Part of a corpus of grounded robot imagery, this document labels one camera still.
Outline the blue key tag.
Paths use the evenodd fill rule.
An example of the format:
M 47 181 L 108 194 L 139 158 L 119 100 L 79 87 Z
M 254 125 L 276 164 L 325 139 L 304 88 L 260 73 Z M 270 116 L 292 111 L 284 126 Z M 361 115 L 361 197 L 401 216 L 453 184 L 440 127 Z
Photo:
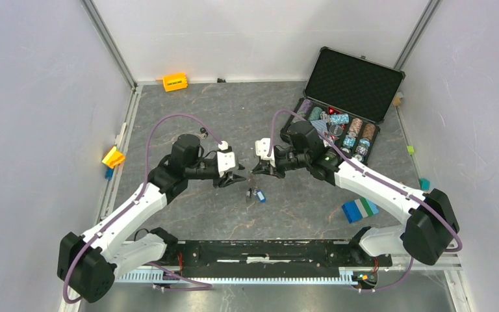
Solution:
M 265 203 L 266 202 L 266 196 L 264 195 L 264 192 L 261 191 L 261 190 L 257 190 L 255 192 L 255 197 L 257 198 L 257 200 L 261 203 Z

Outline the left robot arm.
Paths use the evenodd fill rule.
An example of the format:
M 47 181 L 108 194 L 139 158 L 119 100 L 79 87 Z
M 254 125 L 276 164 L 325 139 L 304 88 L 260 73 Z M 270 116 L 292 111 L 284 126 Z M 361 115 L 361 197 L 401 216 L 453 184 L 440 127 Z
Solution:
M 242 168 L 227 142 L 220 142 L 206 158 L 198 136 L 179 136 L 171 152 L 147 171 L 143 183 L 112 214 L 80 235 L 69 232 L 62 238 L 57 276 L 64 282 L 64 301 L 94 303 L 125 273 L 157 260 L 172 264 L 178 247 L 156 231 L 127 246 L 124 242 L 185 191 L 190 180 L 211 180 L 215 188 L 227 187 L 245 180 L 235 174 Z

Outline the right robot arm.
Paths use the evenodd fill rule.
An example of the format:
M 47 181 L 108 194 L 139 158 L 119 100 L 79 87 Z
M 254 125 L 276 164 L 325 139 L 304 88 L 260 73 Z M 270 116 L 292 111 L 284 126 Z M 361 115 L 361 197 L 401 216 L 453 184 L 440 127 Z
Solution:
M 315 179 L 349 190 L 370 200 L 399 221 L 397 226 L 362 229 L 349 248 L 350 259 L 366 265 L 387 254 L 407 254 L 425 265 L 434 265 L 460 243 L 459 225 L 446 193 L 407 187 L 370 169 L 341 151 L 309 122 L 292 124 L 289 145 L 276 146 L 271 138 L 255 141 L 259 160 L 253 174 L 280 179 L 291 170 L 306 169 Z

